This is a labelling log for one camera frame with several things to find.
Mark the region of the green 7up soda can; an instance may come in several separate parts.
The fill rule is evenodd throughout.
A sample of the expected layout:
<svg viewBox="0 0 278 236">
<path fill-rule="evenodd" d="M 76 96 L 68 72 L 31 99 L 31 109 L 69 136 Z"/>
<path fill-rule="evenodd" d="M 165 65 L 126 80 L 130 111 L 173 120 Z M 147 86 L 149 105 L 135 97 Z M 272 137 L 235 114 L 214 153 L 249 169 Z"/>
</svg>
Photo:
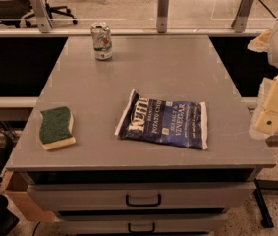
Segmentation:
<svg viewBox="0 0 278 236">
<path fill-rule="evenodd" d="M 97 60 L 112 58 L 111 30 L 106 23 L 93 23 L 90 27 L 94 56 Z"/>
</svg>

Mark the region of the blue Kettle chips bag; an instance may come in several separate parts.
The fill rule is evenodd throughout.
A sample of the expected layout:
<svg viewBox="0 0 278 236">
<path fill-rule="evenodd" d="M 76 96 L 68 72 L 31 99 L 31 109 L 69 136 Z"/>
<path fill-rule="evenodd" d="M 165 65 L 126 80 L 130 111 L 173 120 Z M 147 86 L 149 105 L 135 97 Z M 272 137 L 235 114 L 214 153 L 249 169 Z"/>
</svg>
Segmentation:
<svg viewBox="0 0 278 236">
<path fill-rule="evenodd" d="M 204 102 L 144 98 L 133 89 L 115 135 L 120 139 L 207 149 L 207 123 Z"/>
</svg>

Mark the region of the grey upper drawer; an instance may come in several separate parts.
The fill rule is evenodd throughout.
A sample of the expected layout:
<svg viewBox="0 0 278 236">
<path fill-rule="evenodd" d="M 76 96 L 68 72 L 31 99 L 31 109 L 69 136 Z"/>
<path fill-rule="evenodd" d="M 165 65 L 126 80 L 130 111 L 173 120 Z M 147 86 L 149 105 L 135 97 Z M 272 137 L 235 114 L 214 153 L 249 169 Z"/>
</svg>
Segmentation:
<svg viewBox="0 0 278 236">
<path fill-rule="evenodd" d="M 252 182 L 30 185 L 45 211 L 229 208 L 254 190 Z"/>
</svg>

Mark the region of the grey drawer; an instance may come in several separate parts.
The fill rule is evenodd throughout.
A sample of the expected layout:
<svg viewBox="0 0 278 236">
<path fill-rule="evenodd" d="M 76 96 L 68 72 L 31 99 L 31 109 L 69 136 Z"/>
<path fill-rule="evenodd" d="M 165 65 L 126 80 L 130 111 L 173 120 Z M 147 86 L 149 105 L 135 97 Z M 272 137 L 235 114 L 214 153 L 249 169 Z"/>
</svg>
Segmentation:
<svg viewBox="0 0 278 236">
<path fill-rule="evenodd" d="M 252 182 L 30 185 L 45 211 L 229 208 L 254 190 Z"/>
<path fill-rule="evenodd" d="M 154 222 L 156 229 L 153 233 L 209 233 L 219 229 L 227 220 L 224 213 L 169 213 L 143 215 L 99 215 L 83 216 L 73 219 L 59 219 L 57 224 L 64 233 L 68 234 L 131 234 L 127 225 L 149 224 Z"/>
</svg>

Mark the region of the black table leg stand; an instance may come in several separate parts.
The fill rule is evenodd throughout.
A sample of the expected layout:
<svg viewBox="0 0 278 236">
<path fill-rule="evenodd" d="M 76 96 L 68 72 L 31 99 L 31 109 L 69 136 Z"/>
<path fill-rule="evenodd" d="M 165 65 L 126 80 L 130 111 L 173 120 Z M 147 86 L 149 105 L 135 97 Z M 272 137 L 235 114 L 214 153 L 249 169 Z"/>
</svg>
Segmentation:
<svg viewBox="0 0 278 236">
<path fill-rule="evenodd" d="M 267 207 L 267 203 L 263 197 L 263 190 L 274 190 L 278 191 L 278 180 L 260 180 L 255 179 L 255 190 L 253 192 L 256 202 L 258 204 L 259 210 L 262 215 L 261 225 L 264 228 L 273 228 L 273 220 L 271 218 L 270 212 Z"/>
</svg>

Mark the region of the grey lower drawer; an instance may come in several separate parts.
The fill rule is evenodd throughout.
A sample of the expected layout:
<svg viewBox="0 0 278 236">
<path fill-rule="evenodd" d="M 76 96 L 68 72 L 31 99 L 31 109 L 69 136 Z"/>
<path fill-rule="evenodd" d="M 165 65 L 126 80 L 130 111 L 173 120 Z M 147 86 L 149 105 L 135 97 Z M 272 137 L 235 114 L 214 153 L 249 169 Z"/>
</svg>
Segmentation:
<svg viewBox="0 0 278 236">
<path fill-rule="evenodd" d="M 73 219 L 59 219 L 57 224 L 64 233 L 68 234 L 131 234 L 127 225 L 149 224 L 154 222 L 156 229 L 153 233 L 209 233 L 219 229 L 227 220 L 224 213 L 169 213 L 143 215 L 99 215 L 83 216 Z"/>
</svg>

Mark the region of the green and yellow sponge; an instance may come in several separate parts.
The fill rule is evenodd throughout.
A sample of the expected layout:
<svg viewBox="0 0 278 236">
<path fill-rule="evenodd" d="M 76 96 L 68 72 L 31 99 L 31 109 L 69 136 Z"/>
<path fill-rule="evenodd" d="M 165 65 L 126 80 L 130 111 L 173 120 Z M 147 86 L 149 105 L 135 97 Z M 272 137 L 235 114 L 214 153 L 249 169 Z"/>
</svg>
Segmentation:
<svg viewBox="0 0 278 236">
<path fill-rule="evenodd" d="M 74 117 L 67 106 L 42 110 L 40 114 L 39 138 L 44 149 L 53 150 L 76 142 L 72 134 Z"/>
</svg>

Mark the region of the cardboard box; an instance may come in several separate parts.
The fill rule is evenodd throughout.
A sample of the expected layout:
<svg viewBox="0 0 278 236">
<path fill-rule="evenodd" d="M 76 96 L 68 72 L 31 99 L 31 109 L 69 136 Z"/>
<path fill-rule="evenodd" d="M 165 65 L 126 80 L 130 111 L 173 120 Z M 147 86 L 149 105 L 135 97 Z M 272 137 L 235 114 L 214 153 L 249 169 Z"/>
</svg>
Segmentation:
<svg viewBox="0 0 278 236">
<path fill-rule="evenodd" d="M 0 192 L 7 195 L 27 221 L 53 222 L 55 215 L 43 211 L 27 193 L 28 183 L 20 173 L 6 171 Z"/>
</svg>

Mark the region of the right metal bracket post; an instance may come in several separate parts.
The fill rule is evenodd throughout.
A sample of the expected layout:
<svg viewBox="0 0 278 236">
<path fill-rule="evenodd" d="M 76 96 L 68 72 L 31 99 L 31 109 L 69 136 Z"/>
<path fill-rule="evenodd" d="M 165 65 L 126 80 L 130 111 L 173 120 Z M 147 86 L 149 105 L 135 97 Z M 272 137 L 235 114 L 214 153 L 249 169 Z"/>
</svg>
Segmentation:
<svg viewBox="0 0 278 236">
<path fill-rule="evenodd" d="M 254 0 L 241 0 L 236 17 L 231 24 L 231 28 L 235 33 L 245 31 L 253 2 Z"/>
</svg>

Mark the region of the metal bracket post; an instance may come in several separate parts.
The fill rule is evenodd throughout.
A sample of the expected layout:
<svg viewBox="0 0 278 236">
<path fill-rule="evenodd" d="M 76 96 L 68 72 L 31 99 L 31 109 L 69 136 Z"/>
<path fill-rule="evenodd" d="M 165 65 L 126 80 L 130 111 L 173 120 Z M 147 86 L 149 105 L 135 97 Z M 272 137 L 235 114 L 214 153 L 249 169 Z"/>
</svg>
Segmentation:
<svg viewBox="0 0 278 236">
<path fill-rule="evenodd" d="M 245 31 L 253 2 L 254 0 L 241 0 L 236 17 L 231 24 L 231 28 L 235 33 Z"/>
<path fill-rule="evenodd" d="M 41 33 L 50 33 L 52 23 L 47 14 L 44 0 L 29 0 L 36 16 L 38 29 Z"/>
<path fill-rule="evenodd" d="M 157 0 L 156 30 L 158 33 L 167 31 L 169 0 Z"/>
</svg>

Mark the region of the middle metal bracket post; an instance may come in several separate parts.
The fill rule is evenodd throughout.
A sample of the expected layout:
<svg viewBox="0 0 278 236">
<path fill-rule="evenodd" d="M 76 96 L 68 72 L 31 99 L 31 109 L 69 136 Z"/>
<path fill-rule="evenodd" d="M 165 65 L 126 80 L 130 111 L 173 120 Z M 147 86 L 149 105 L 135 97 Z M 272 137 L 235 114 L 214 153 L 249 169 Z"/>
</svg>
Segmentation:
<svg viewBox="0 0 278 236">
<path fill-rule="evenodd" d="M 157 0 L 156 30 L 158 33 L 167 31 L 169 0 Z"/>
</svg>

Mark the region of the left metal bracket post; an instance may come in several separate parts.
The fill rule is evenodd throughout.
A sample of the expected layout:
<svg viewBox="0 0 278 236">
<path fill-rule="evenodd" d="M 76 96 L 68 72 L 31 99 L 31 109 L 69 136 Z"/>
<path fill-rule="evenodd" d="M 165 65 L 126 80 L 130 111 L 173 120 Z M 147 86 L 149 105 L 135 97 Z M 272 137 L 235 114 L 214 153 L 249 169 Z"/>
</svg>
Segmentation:
<svg viewBox="0 0 278 236">
<path fill-rule="evenodd" d="M 36 16 L 38 29 L 41 33 L 50 33 L 52 23 L 47 14 L 44 0 L 29 0 Z"/>
</svg>

